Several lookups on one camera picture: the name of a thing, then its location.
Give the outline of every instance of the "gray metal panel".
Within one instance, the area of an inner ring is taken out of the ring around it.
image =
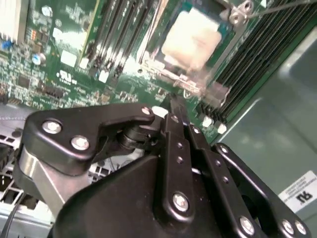
[[[317,174],[317,28],[244,107],[220,139],[279,194]],[[317,237],[317,200],[298,212]]]

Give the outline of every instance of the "black ram slot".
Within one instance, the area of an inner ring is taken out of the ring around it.
[[[272,5],[272,7],[284,4],[285,2],[287,1],[276,1]],[[221,84],[224,84],[226,82],[226,86],[230,85],[230,80],[234,80],[234,78],[230,77],[231,73],[235,72],[239,64],[243,65],[243,58],[250,53],[250,50],[256,44],[256,39],[262,37],[262,35],[265,35],[267,33],[271,23],[274,22],[276,15],[277,13],[273,13],[264,15],[262,17],[262,20],[256,25],[255,29],[253,29],[245,43],[240,47],[239,51],[234,55],[233,59],[220,74],[220,76],[217,79],[217,82]]]
[[[290,9],[289,12],[285,13],[285,16],[290,16],[291,13],[293,12],[293,9]],[[279,20],[279,26],[278,27],[285,27],[284,30],[287,31],[287,28],[293,28],[293,24],[290,25],[288,24],[289,18],[284,18]],[[261,39],[261,42],[259,42],[257,45],[258,47],[254,49],[254,54],[248,57],[248,59],[245,62],[246,67],[237,73],[239,75],[236,78],[236,81],[238,82],[235,85],[232,85],[233,88],[230,92],[230,98],[227,104],[223,106],[223,110],[226,110],[226,108],[230,105],[230,102],[234,101],[236,97],[241,93],[243,88],[245,88],[245,85],[250,83],[250,80],[253,80],[252,77],[249,77],[248,74],[252,73],[254,70],[258,70],[259,67],[263,67],[263,59],[267,58],[269,52],[270,52],[270,45],[276,44],[277,42],[272,42],[271,39],[279,39],[280,41],[284,39],[283,35],[284,31],[278,31],[278,29],[272,29],[273,30],[273,35],[268,36],[267,38]]]
[[[292,40],[296,37],[296,35],[293,34],[293,32],[299,31],[302,28],[302,24],[305,22],[303,19],[302,21],[299,21],[296,25],[296,29],[292,29],[291,32],[288,34],[288,39],[280,41],[283,43],[281,47],[276,48],[277,50],[274,52],[274,50],[271,50],[271,53],[268,53],[268,57],[265,60],[261,61],[261,64],[254,65],[252,73],[247,77],[248,79],[253,79],[252,82],[249,84],[245,84],[241,90],[235,95],[238,95],[238,97],[235,100],[232,100],[231,102],[228,102],[229,107],[226,109],[222,109],[226,115],[229,115],[230,112],[235,108],[235,106],[248,94],[248,92],[252,89],[253,86],[256,85],[256,83],[261,79],[261,75],[264,75],[264,73],[268,70],[271,63],[276,60],[279,55],[283,52],[284,48],[288,46],[289,43],[292,42]]]
[[[269,69],[270,65],[282,54],[285,48],[295,39],[298,33],[305,27],[307,22],[317,12],[317,4],[308,6],[299,6],[292,13],[292,19],[286,22],[286,27],[280,27],[276,37],[273,37],[270,41],[269,47],[263,52],[263,58],[252,65],[252,70],[248,75],[245,75],[246,81],[243,86],[237,87],[235,91],[232,91],[232,95],[236,98],[227,101],[226,108],[222,108],[222,112],[225,116],[228,116],[232,110],[238,105],[238,103],[250,92],[250,90],[261,79],[265,72]]]
[[[112,39],[113,35],[118,30],[119,22],[122,19],[122,15],[123,15],[123,12],[127,6],[127,2],[128,2],[128,0],[121,0],[120,7],[115,12],[115,18],[111,23],[109,34],[107,36],[107,39],[105,40],[105,44],[103,45],[102,51],[100,53],[101,64],[104,62],[104,60],[106,58],[106,53],[107,53],[107,50],[108,50],[108,47],[109,47],[111,41],[113,40]]]
[[[97,46],[98,45],[102,45],[103,46],[105,44],[105,41],[108,38],[108,34],[109,34],[110,28],[106,27],[106,25],[107,25],[108,21],[113,22],[113,19],[114,19],[114,16],[115,16],[115,14],[112,14],[112,15],[110,14],[111,13],[111,3],[112,2],[113,2],[112,0],[108,0],[103,6],[103,9],[102,9],[102,12],[101,12],[101,16],[103,18],[102,19],[102,23],[101,23],[100,27],[98,28],[96,40],[94,42],[94,45],[91,48],[91,52],[89,53],[89,58],[91,60],[92,59],[95,60],[98,57]],[[114,5],[114,9],[117,10],[117,8],[119,6],[119,3],[120,3],[120,0],[117,0],[116,4]]]
[[[120,49],[122,48],[122,43],[126,39],[128,30],[129,30],[129,28],[131,27],[131,25],[133,23],[133,19],[138,14],[137,9],[140,8],[141,5],[143,5],[143,2],[141,0],[135,1],[135,2],[132,3],[132,8],[131,8],[131,10],[129,12],[129,16],[127,17],[128,21],[125,23],[123,31],[122,31],[122,33],[121,33],[121,35],[119,37],[119,41],[116,44],[115,49],[114,49],[114,51],[112,51],[112,54],[111,54],[111,56],[109,58],[109,61],[111,63],[114,63],[116,61],[117,56],[118,56],[118,54],[120,52]]]
[[[137,40],[137,38],[139,37],[139,35],[141,33],[142,26],[145,24],[146,18],[150,12],[150,9],[151,9],[153,3],[154,3],[153,0],[148,1],[148,5],[145,8],[145,10],[143,11],[142,16],[141,16],[141,20],[139,21],[139,24],[137,25],[136,30],[134,31],[134,34],[132,36],[132,40],[130,41],[128,47],[126,48],[126,50],[122,54],[119,68],[123,68],[123,66],[125,65],[125,62],[127,61],[129,55],[131,54],[131,51],[132,51],[133,46],[135,44],[135,41]]]

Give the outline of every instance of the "cable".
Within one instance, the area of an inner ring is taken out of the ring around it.
[[[111,172],[116,171],[116,169],[115,169],[115,167],[114,167],[114,165],[113,165],[113,162],[112,162],[111,157],[109,157],[108,159],[109,159],[109,164],[110,164]]]
[[[281,5],[281,6],[272,7],[272,8],[269,8],[267,10],[264,10],[264,11],[253,13],[251,15],[248,15],[247,17],[249,19],[250,18],[255,18],[255,17],[258,17],[258,16],[274,13],[276,11],[281,11],[281,10],[284,10],[284,9],[287,9],[287,8],[290,8],[290,7],[294,7],[294,6],[298,6],[298,5],[313,4],[314,2],[317,2],[317,0],[298,0],[298,1],[290,2],[290,3],[287,3],[287,4]]]
[[[3,230],[0,234],[0,238],[8,238],[11,223],[13,221],[13,217],[16,213],[16,210],[18,209],[18,206],[20,205],[20,203],[23,201],[24,198],[25,198],[25,193],[22,193],[19,200],[16,202],[16,205],[14,206],[13,210],[10,212],[10,215],[8,216],[7,221],[5,222]]]

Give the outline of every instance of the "silver screw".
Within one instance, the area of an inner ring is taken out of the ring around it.
[[[176,123],[178,123],[178,117],[177,116],[172,116],[172,120]]]
[[[294,234],[294,229],[292,228],[292,225],[289,223],[289,221],[283,220],[282,221],[284,229],[289,233],[289,234]]]
[[[249,234],[249,235],[253,235],[254,234],[254,227],[252,225],[252,223],[250,222],[250,220],[246,217],[240,217],[240,224],[243,228],[243,230]]]
[[[196,127],[194,127],[194,132],[195,132],[196,134],[199,134],[199,133],[200,133],[199,129],[196,128]]]
[[[223,151],[223,153],[228,153],[228,149],[223,145],[220,145],[220,149]]]
[[[146,114],[146,115],[150,115],[150,114],[151,114],[150,109],[149,109],[149,108],[146,108],[146,107],[143,107],[143,108],[142,108],[142,112],[143,112],[144,114]]]
[[[179,194],[179,193],[176,193],[173,195],[173,203],[175,207],[177,208],[177,210],[181,212],[186,212],[189,208],[187,199],[182,194]]]
[[[44,122],[42,128],[49,134],[57,134],[61,131],[61,125],[58,122],[52,120]]]
[[[88,139],[81,135],[72,138],[70,143],[76,150],[87,150],[89,148]]]
[[[303,235],[306,235],[306,229],[302,223],[300,223],[299,221],[295,221],[295,225],[300,233],[302,233]]]

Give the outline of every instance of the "capacitor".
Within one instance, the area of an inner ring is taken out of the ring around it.
[[[1,49],[7,50],[9,49],[11,46],[13,45],[13,43],[11,41],[3,41],[1,43]]]
[[[32,62],[35,65],[43,65],[46,62],[46,57],[43,53],[34,54],[32,56]]]
[[[44,16],[47,16],[47,17],[52,17],[53,16],[53,10],[50,6],[42,6],[42,14]]]

